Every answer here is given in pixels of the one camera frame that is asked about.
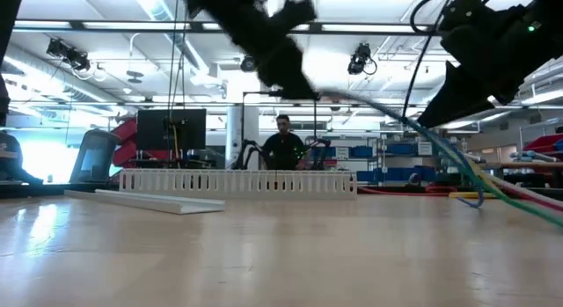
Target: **ceiling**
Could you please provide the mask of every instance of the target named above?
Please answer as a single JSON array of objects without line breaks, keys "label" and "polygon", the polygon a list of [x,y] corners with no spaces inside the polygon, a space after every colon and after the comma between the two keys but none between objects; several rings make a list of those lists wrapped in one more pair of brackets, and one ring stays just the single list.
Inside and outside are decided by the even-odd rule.
[{"label": "ceiling", "polygon": [[[313,0],[318,13],[318,22],[333,23],[389,23],[395,25],[408,24],[412,8],[420,0]],[[492,0],[489,6],[499,10],[516,4],[527,4],[531,0]],[[417,15],[417,23],[434,24],[444,0],[434,0],[424,6]],[[166,21],[183,20],[185,16],[184,4],[179,3],[176,10],[176,0],[23,0],[18,20],[90,20],[90,21]],[[282,6],[282,0],[270,0],[268,11],[275,11]],[[197,21],[213,22],[204,13]],[[358,91],[366,96],[388,104],[400,104],[404,101],[406,89],[413,75],[414,64],[420,54],[425,37],[392,36],[392,35],[364,35],[343,33],[329,34],[294,34],[297,44],[303,49],[303,71],[316,87],[336,87]],[[12,90],[19,90],[15,100],[28,100],[29,91],[21,91],[22,85],[31,86],[40,91],[31,96],[22,106],[31,107],[34,101],[65,101],[71,97],[75,101],[98,102],[136,102],[147,97],[156,102],[169,101],[171,93],[176,87],[176,102],[187,102],[189,106],[206,106],[209,103],[240,102],[242,91],[257,91],[260,82],[253,73],[243,74],[238,65],[244,54],[230,39],[222,33],[189,33],[185,39],[192,53],[199,58],[198,70],[190,69],[188,60],[181,58],[178,48],[173,48],[171,38],[182,39],[164,33],[100,33],[100,32],[72,32],[72,31],[21,31],[16,30],[11,36],[11,50],[7,53],[14,65],[22,69],[30,65],[35,71],[42,70],[47,74],[39,80],[28,74],[26,77],[7,77],[16,83]],[[61,39],[70,46],[88,53],[92,69],[87,73],[73,73],[60,59],[46,54],[51,39]],[[373,76],[350,76],[347,65],[350,55],[359,43],[369,43],[373,58],[378,65],[377,73]],[[411,103],[425,105],[432,99],[443,82],[446,60],[455,61],[440,46],[439,38],[433,38],[420,67],[413,86]],[[179,70],[179,64],[184,63],[184,71]],[[548,75],[550,71],[559,69],[563,64],[552,61],[534,74],[534,77]],[[143,73],[140,84],[128,81],[128,70]],[[556,84],[559,76],[550,77],[548,84]],[[66,88],[45,92],[45,84],[53,80],[62,81]],[[76,99],[75,89],[80,91]],[[520,100],[531,97],[524,92]],[[254,99],[253,102],[276,103],[275,99]],[[134,106],[105,106],[89,104],[84,111],[92,115],[111,116],[131,111]],[[51,106],[49,110],[61,108]],[[312,116],[312,107],[275,108],[275,105],[262,106],[263,114],[277,114],[285,111],[300,116]],[[421,110],[411,110],[416,114]],[[224,107],[212,106],[209,111],[213,114],[224,114]],[[319,111],[320,115],[334,114],[327,108]],[[352,111],[342,108],[342,116]],[[497,112],[486,113],[474,120],[481,120]],[[379,113],[369,109],[362,109],[354,113],[349,121],[356,120],[362,124],[365,116],[380,117]]]}]

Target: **wooden table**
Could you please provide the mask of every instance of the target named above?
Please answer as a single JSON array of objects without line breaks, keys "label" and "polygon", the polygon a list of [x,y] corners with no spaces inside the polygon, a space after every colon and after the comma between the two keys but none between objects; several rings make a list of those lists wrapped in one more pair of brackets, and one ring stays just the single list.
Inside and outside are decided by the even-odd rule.
[{"label": "wooden table", "polygon": [[563,234],[487,201],[0,203],[3,307],[563,306]]}]

